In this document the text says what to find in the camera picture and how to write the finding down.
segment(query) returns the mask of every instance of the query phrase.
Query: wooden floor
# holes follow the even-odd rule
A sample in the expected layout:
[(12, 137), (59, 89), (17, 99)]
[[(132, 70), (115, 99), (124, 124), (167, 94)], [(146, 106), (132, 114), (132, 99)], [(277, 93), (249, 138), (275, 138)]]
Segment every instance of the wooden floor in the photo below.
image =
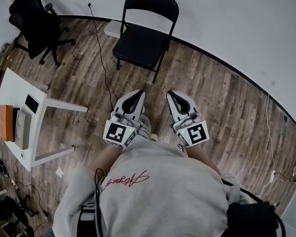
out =
[[(75, 152), (35, 167), (29, 173), (0, 141), (0, 158), (8, 165), (12, 178), (18, 178), (25, 185), (35, 185), (41, 195), (42, 207), (51, 214), (51, 219), (37, 230), (36, 235), (51, 226), (55, 209), (73, 169), (77, 165), (88, 164), (106, 146), (102, 135), (111, 110), (93, 22), (68, 19), (63, 23), (70, 31), (64, 33), (62, 39), (76, 39), (76, 45), (59, 47), (60, 67), (54, 65), (51, 53), (46, 63), (39, 65), (40, 56), (30, 60), (26, 52), (15, 50), (11, 69), (19, 75), (49, 85), (50, 97), (89, 108), (87, 113), (49, 108), (43, 120), (38, 144), (40, 154), (57, 149), (62, 144), (74, 145)], [(117, 39), (104, 34), (105, 26), (106, 23), (97, 22), (113, 105), (125, 93), (143, 89), (146, 92), (145, 114), (151, 121), (153, 132), (159, 140), (177, 144), (178, 139), (170, 128), (171, 118), (165, 95), (170, 89), (188, 94), (195, 99), (209, 129), (211, 139), (202, 144), (204, 151), (222, 173), (234, 173), (249, 191), (271, 203), (279, 202), (277, 212), (281, 214), (296, 184), (290, 180), (281, 181), (283, 178), (276, 175), (274, 182), (262, 192), (273, 169), (266, 125), (267, 96), (228, 68), (177, 42), (171, 42), (154, 85), (151, 84), (154, 73), (143, 68), (122, 62), (121, 70), (117, 71), (116, 59), (112, 54)], [(284, 116), (269, 101), (275, 170), (290, 178), (296, 165), (296, 126), (289, 119), (286, 122)], [(64, 171), (63, 178), (55, 174), (58, 167)], [(2, 187), (15, 196), (7, 178), (0, 177)], [(35, 189), (20, 189), (24, 195), (31, 194), (32, 207), (40, 210)], [(43, 221), (43, 214), (30, 219), (33, 227)]]

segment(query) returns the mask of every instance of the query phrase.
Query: white table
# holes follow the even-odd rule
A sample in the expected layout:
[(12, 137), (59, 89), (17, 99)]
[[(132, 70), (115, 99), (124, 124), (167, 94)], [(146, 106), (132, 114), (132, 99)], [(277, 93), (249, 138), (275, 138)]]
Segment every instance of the white table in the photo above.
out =
[[(17, 157), (19, 162), (28, 171), (31, 171), (32, 167), (74, 151), (73, 146), (68, 146), (50, 153), (36, 156), (40, 127), (46, 108), (49, 106), (79, 112), (87, 112), (88, 110), (87, 107), (81, 105), (75, 105), (53, 98), (48, 98), (47, 94), (39, 90), (37, 87), (48, 89), (48, 86), (22, 78), (10, 69), (6, 69), (0, 87), (0, 105), (13, 105), (13, 107), (20, 108), (22, 111), (32, 116), (28, 149), (21, 150), (14, 142), (5, 142), (8, 148)], [(30, 108), (25, 105), (25, 100), (28, 94), (38, 102), (36, 114), (34, 114)]]

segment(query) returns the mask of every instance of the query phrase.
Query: black folding chair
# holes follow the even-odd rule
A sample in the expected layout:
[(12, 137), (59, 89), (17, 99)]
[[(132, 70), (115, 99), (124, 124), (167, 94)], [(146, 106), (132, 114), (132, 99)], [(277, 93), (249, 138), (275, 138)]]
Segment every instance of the black folding chair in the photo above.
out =
[(27, 51), (31, 59), (46, 49), (39, 61), (40, 64), (45, 63), (44, 58), (52, 51), (55, 64), (60, 66), (57, 61), (56, 46), (69, 42), (74, 45), (75, 40), (58, 40), (64, 31), (69, 31), (69, 28), (61, 29), (60, 20), (53, 10), (53, 5), (49, 3), (44, 8), (40, 0), (15, 0), (9, 8), (9, 12), (11, 14), (9, 22), (16, 26), (29, 42), (28, 48), (22, 46), (18, 43), (19, 36), (13, 41), (13, 48), (17, 47)]
[[(170, 21), (172, 27), (169, 34), (165, 34), (147, 27), (127, 24), (125, 14), (127, 9), (148, 10), (157, 13)], [(171, 35), (179, 15), (179, 7), (175, 0), (126, 0), (123, 11), (120, 39), (113, 49), (119, 60), (141, 66), (155, 72), (152, 83), (155, 82), (164, 54), (169, 47)]]

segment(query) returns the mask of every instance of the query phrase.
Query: white device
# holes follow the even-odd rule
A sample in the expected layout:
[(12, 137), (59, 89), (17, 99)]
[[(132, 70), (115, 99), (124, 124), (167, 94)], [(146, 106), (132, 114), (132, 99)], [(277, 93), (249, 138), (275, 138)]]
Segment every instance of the white device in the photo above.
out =
[(121, 97), (107, 120), (103, 139), (117, 147), (126, 148), (137, 135), (138, 122), (144, 107), (145, 93), (142, 90), (132, 91)]
[(172, 128), (185, 147), (191, 147), (209, 140), (206, 121), (201, 121), (201, 113), (192, 98), (175, 90), (167, 92)]
[(120, 28), (122, 26), (122, 22), (118, 22), (115, 20), (112, 20), (108, 23), (108, 25), (104, 28), (104, 32), (106, 35), (120, 38)]
[(16, 114), (14, 143), (22, 150), (29, 148), (31, 117), (21, 110)]

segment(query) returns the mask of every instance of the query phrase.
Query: chair backrest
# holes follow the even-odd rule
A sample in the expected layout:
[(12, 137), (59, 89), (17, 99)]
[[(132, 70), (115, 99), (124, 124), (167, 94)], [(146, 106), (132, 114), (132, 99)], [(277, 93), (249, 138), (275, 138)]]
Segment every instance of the chair backrest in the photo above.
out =
[(172, 34), (179, 16), (179, 6), (175, 0), (126, 0), (122, 17), (121, 34), (124, 28), (126, 10), (128, 9), (148, 10), (169, 19), (173, 23), (169, 35)]
[(15, 0), (9, 12), (9, 22), (22, 32), (26, 40), (37, 36), (46, 25), (58, 25), (54, 16), (45, 10), (41, 0)]

